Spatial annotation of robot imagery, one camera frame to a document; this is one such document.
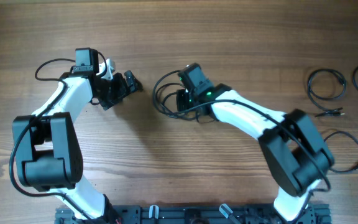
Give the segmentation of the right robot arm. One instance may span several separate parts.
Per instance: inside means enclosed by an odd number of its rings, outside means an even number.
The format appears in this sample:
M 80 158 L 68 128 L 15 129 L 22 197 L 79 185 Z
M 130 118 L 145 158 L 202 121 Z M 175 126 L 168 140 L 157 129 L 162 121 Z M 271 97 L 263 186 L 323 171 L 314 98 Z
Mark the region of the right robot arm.
M 334 156 L 311 118 L 302 110 L 275 111 L 253 103 L 231 87 L 213 83 L 197 63 L 178 72 L 184 90 L 178 112 L 195 111 L 240 129 L 256 139 L 279 186 L 273 208 L 287 223 L 296 223 L 320 189 Z

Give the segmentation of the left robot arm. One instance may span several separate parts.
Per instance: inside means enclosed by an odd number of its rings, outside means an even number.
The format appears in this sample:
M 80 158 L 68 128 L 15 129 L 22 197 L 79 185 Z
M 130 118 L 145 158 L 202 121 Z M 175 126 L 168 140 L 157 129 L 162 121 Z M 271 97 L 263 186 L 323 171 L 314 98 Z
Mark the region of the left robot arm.
M 10 180 L 23 195 L 60 199 L 66 206 L 57 210 L 55 223 L 122 223 L 107 196 L 83 175 L 73 123 L 93 99 L 108 110 L 143 86 L 131 71 L 117 73 L 112 61 L 99 63 L 102 56 L 95 49 L 76 49 L 74 65 L 57 79 L 48 101 L 12 123 Z

